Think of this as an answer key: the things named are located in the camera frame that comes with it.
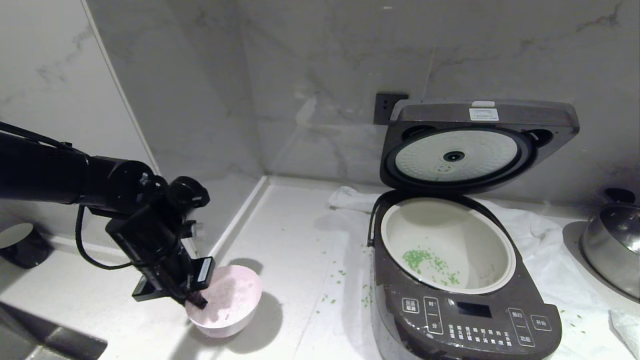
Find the label sticker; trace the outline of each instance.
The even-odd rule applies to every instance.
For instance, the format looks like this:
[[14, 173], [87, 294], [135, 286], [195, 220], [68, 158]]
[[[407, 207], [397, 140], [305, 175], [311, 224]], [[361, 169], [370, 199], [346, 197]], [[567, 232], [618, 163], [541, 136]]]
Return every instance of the label sticker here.
[[211, 266], [211, 258], [206, 258], [202, 262], [202, 268], [200, 268], [200, 274], [198, 275], [198, 282], [205, 281], [207, 274], [209, 273], [209, 267]]
[[498, 109], [469, 109], [471, 121], [498, 121]]

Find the cable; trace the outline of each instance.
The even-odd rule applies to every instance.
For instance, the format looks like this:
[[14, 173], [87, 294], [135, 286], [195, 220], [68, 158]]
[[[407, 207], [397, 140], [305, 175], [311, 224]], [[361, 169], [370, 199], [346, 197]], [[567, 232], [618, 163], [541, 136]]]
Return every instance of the cable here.
[[78, 206], [78, 216], [76, 218], [76, 247], [78, 248], [78, 252], [80, 253], [80, 256], [82, 256], [83, 259], [87, 260], [87, 262], [89, 262], [89, 264], [93, 265], [93, 266], [97, 266], [101, 269], [105, 269], [105, 270], [117, 270], [117, 269], [122, 269], [125, 268], [127, 266], [130, 266], [131, 263], [126, 263], [126, 264], [122, 264], [122, 265], [105, 265], [102, 263], [97, 262], [96, 260], [94, 260], [93, 258], [91, 258], [91, 256], [89, 256], [89, 254], [86, 253], [86, 251], [84, 250], [84, 246], [82, 245], [82, 219], [84, 217], [84, 205], [80, 205]]
[[1, 121], [0, 121], [0, 131], [4, 131], [5, 133], [10, 133], [10, 134], [13, 134], [13, 135], [21, 136], [23, 138], [34, 140], [34, 141], [37, 141], [37, 142], [45, 143], [47, 145], [51, 145], [51, 146], [57, 147], [59, 149], [75, 151], [75, 152], [78, 152], [80, 154], [86, 155], [82, 151], [80, 151], [80, 150], [78, 150], [78, 149], [76, 149], [76, 148], [74, 148], [72, 146], [69, 146], [69, 145], [67, 145], [65, 143], [61, 143], [61, 142], [59, 142], [57, 140], [53, 140], [52, 138], [48, 138], [46, 136], [34, 133], [32, 131], [29, 131], [29, 130], [25, 130], [25, 129], [21, 128], [21, 127], [17, 127], [17, 126], [11, 125], [11, 124], [7, 124], [5, 122], [1, 122]]

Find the marble wall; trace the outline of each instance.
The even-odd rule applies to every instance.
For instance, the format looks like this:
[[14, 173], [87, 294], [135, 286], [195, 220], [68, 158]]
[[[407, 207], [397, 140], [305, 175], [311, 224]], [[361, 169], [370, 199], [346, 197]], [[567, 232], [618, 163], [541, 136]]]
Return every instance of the marble wall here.
[[573, 104], [580, 134], [490, 195], [640, 193], [638, 0], [238, 0], [271, 174], [379, 183], [374, 95]]
[[160, 171], [191, 176], [208, 253], [264, 173], [235, 1], [87, 0]]
[[[88, 154], [154, 167], [81, 1], [1, 1], [0, 53], [1, 121], [72, 142]], [[0, 230], [32, 222], [73, 238], [76, 213], [71, 205], [0, 200]], [[107, 221], [87, 211], [84, 240], [116, 247], [104, 232]]]

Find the robotic arm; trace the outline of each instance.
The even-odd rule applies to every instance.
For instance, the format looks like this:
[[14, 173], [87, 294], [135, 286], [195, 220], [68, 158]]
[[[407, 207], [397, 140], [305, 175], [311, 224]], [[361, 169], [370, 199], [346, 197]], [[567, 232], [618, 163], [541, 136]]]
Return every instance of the robotic arm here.
[[203, 309], [200, 290], [211, 280], [214, 260], [191, 259], [180, 241], [187, 216], [209, 203], [207, 190], [180, 176], [168, 184], [144, 163], [89, 156], [71, 146], [0, 122], [0, 199], [79, 204], [76, 243], [82, 247], [84, 208], [109, 217], [106, 231], [142, 274], [137, 301], [169, 296]]

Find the sink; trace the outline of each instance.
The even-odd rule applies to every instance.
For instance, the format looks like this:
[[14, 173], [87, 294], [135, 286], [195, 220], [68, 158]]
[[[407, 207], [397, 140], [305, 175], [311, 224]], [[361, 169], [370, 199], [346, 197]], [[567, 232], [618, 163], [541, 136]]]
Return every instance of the sink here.
[[6, 360], [97, 359], [106, 341], [0, 302], [0, 354]]

